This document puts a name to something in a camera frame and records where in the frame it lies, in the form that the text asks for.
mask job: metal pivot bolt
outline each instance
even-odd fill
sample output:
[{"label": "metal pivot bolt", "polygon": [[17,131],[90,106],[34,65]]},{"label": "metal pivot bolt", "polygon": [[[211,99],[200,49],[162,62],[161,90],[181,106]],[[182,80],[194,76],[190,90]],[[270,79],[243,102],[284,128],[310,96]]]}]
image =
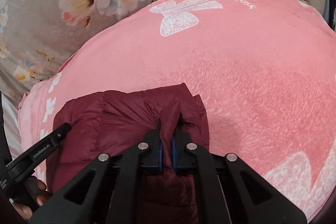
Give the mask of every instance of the metal pivot bolt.
[{"label": "metal pivot bolt", "polygon": [[238,157],[236,154],[230,153],[230,154],[227,154],[226,158],[228,161],[236,161]]},{"label": "metal pivot bolt", "polygon": [[187,149],[189,150],[195,150],[197,148],[197,144],[195,143],[188,143],[187,144]]},{"label": "metal pivot bolt", "polygon": [[100,154],[98,156],[98,160],[100,160],[100,161],[107,161],[108,159],[109,159],[109,155],[106,154],[106,153]]},{"label": "metal pivot bolt", "polygon": [[149,147],[148,143],[139,143],[138,148],[141,150],[145,150]]}]

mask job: human hand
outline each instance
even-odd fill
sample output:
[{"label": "human hand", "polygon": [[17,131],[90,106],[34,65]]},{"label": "human hand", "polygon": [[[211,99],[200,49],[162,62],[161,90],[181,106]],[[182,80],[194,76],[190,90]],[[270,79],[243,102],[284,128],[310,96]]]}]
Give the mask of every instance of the human hand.
[{"label": "human hand", "polygon": [[[37,180],[37,185],[42,191],[41,194],[37,196],[37,203],[42,206],[51,197],[51,194],[46,191],[47,186],[42,180]],[[23,219],[30,220],[33,215],[33,211],[28,206],[16,202],[13,203],[13,206]]]}]

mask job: pink blanket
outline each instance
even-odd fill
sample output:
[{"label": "pink blanket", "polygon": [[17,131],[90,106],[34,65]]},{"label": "pink blanket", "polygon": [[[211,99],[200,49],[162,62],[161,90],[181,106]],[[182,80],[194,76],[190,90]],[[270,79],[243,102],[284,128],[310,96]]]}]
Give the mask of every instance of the pink blanket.
[{"label": "pink blanket", "polygon": [[238,154],[311,220],[336,184],[335,55],[336,34],[298,0],[159,0],[32,88],[22,146],[73,98],[185,82],[207,109],[210,151]]}]

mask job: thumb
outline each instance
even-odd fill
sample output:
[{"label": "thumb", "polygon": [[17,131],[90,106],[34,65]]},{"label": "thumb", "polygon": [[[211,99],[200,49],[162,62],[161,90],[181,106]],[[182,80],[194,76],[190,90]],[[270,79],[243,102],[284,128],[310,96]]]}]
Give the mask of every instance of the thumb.
[{"label": "thumb", "polygon": [[14,202],[13,206],[23,219],[29,220],[33,215],[33,211],[26,205]]}]

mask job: burgundy fabric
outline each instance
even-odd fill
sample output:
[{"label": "burgundy fabric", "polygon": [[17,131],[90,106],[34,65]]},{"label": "burgundy fabric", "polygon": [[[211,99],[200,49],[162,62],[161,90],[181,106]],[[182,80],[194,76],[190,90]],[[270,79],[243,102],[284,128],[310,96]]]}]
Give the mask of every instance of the burgundy fabric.
[{"label": "burgundy fabric", "polygon": [[140,143],[161,121],[164,172],[142,183],[139,222],[197,223],[192,177],[177,177],[172,170],[174,129],[190,133],[194,143],[209,149],[206,111],[199,95],[185,84],[126,94],[109,90],[65,104],[55,117],[54,129],[67,122],[72,130],[61,148],[47,159],[47,184],[55,193],[100,153],[117,155]]}]

